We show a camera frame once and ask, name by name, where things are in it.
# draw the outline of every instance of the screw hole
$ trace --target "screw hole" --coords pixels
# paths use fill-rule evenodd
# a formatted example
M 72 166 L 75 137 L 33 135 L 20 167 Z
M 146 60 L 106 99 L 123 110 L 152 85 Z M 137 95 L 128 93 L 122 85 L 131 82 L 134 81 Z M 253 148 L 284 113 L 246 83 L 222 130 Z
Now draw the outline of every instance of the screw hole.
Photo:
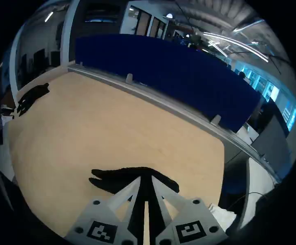
M 81 227 L 76 227 L 76 228 L 74 229 L 74 231 L 75 231 L 76 233 L 81 234 L 81 233 L 83 233 L 83 228 L 81 228 Z
M 159 242 L 159 245 L 171 245 L 172 241 L 170 239 L 163 239 Z
M 210 231 L 211 233 L 215 233 L 215 232 L 218 231 L 218 227 L 217 227 L 217 226 L 212 226 L 211 228 L 209 228 L 209 231 Z
M 124 240 L 122 245 L 133 245 L 133 242 L 131 240 Z

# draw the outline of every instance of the black cloth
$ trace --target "black cloth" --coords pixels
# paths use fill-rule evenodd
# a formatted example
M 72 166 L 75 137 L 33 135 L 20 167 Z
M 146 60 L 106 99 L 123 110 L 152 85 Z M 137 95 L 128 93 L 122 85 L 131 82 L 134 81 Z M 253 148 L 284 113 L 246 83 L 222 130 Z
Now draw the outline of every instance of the black cloth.
M 89 181 L 93 185 L 113 194 L 116 194 L 117 192 L 122 190 L 139 176 L 141 176 L 141 185 L 144 185 L 147 180 L 151 179 L 151 176 L 154 176 L 156 179 L 171 188 L 173 191 L 179 193 L 178 183 L 149 167 L 129 167 L 118 170 L 93 169 L 91 173 L 100 178 L 89 178 Z M 145 195 L 150 195 L 150 192 L 151 190 L 145 188 Z
M 101 179 L 89 178 L 89 181 L 93 185 L 113 194 L 122 190 L 137 177 L 141 177 L 140 187 L 132 210 L 128 230 L 137 238 L 138 245 L 143 245 L 144 206 L 145 202 L 148 201 L 150 244 L 156 245 L 156 237 L 166 228 L 166 224 L 161 214 L 151 176 L 154 176 L 177 193 L 179 192 L 179 185 L 174 180 L 148 167 L 130 167 L 118 170 L 93 169 L 91 173 Z
M 17 113 L 20 112 L 20 116 L 23 115 L 27 112 L 27 110 L 30 109 L 37 99 L 49 93 L 48 86 L 48 83 L 45 83 L 44 85 L 38 85 L 25 93 L 25 95 L 23 95 L 18 102 Z

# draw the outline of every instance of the white bracket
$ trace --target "white bracket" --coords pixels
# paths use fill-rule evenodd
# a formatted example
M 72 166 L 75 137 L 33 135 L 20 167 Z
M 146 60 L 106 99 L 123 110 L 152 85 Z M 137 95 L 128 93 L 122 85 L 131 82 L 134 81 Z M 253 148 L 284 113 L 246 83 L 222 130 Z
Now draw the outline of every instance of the white bracket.
M 139 186 L 140 177 L 106 201 L 99 196 L 95 197 L 78 217 L 65 239 L 75 245 L 121 245 L 124 241 L 137 245 L 137 239 L 129 232 L 128 225 Z M 132 198 L 126 215 L 120 221 L 115 212 L 130 197 Z

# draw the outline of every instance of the black object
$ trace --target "black object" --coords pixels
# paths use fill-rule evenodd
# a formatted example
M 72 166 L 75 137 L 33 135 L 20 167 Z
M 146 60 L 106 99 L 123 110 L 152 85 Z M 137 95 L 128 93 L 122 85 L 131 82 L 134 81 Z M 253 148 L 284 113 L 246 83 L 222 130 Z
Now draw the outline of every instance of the black object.
M 23 95 L 18 102 L 19 105 L 17 108 L 17 113 L 20 112 L 20 116 L 23 115 L 28 109 L 30 109 L 37 99 L 49 93 L 48 86 L 48 83 L 45 83 L 44 85 L 38 85 L 25 93 L 25 95 Z
M 36 71 L 44 71 L 47 68 L 45 49 L 41 49 L 33 54 L 33 63 Z
M 61 65 L 61 52 L 60 51 L 51 51 L 50 52 L 50 62 L 51 66 L 58 67 Z
M 57 49 L 60 50 L 61 49 L 61 40 L 62 40 L 62 31 L 63 31 L 63 25 L 64 25 L 64 21 L 62 21 L 61 23 L 59 23 L 57 25 L 57 30 L 56 30 L 56 44 L 57 44 Z
M 284 121 L 284 118 L 275 104 L 275 102 L 270 98 L 268 102 L 265 102 L 261 107 L 261 115 L 257 118 L 256 121 L 248 120 L 248 124 L 253 127 L 256 132 L 261 134 L 263 130 L 266 128 L 268 123 L 271 121 L 272 117 L 275 116 L 278 122 L 280 123 L 280 126 L 284 132 L 285 137 L 289 135 L 289 130 L 287 127 L 286 122 Z
M 93 185 L 113 194 L 122 190 L 137 177 L 141 177 L 128 230 L 138 239 L 138 245 L 142 245 L 144 240 L 144 207 L 145 202 L 148 201 L 150 244 L 155 245 L 156 237 L 166 228 L 166 225 L 161 215 L 151 176 L 177 193 L 179 192 L 179 185 L 174 180 L 149 167 L 130 167 L 118 170 L 93 169 L 91 173 L 101 179 L 89 178 Z
M 113 194 L 116 194 L 122 190 L 139 176 L 141 176 L 141 183 L 144 183 L 146 178 L 151 178 L 151 176 L 154 176 L 173 191 L 179 193 L 179 185 L 174 180 L 171 180 L 160 172 L 149 167 L 129 167 L 118 170 L 93 169 L 91 170 L 91 173 L 101 179 L 99 180 L 97 178 L 89 178 L 89 181 L 93 185 Z

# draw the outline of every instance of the cable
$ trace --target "cable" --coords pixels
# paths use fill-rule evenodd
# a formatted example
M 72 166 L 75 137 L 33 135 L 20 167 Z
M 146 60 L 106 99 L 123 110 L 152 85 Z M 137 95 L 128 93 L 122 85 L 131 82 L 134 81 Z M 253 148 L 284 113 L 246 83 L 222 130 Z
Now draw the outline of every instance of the cable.
M 188 23 L 189 23 L 189 25 L 190 25 L 190 27 L 191 27 L 192 31 L 193 31 L 193 32 L 195 32 L 195 30 L 193 29 L 193 27 L 192 27 L 192 25 L 191 25 L 191 23 L 190 23 L 190 21 L 189 21 L 188 17 L 187 17 L 187 16 L 186 16 L 186 14 L 183 12 L 183 9 L 180 7 L 180 5 L 177 3 L 177 1 L 176 1 L 176 0 L 174 0 L 174 2 L 176 3 L 176 5 L 177 5 L 177 6 L 179 7 L 179 9 L 181 10 L 181 12 L 182 12 L 183 16 L 184 16 L 184 17 L 186 17 L 186 20 L 188 21 Z
M 232 203 L 232 204 L 227 208 L 227 210 L 230 210 L 230 208 L 232 208 L 233 205 L 235 205 L 238 201 L 240 201 L 240 200 L 241 200 L 242 198 L 244 198 L 246 195 L 249 195 L 249 194 L 252 194 L 252 193 L 260 194 L 260 195 L 262 195 L 263 197 L 266 198 L 266 196 L 265 196 L 264 194 L 261 194 L 261 193 L 259 193 L 259 192 L 249 192 L 248 194 L 243 195 L 243 196 L 240 197 L 237 201 L 235 201 L 234 203 Z

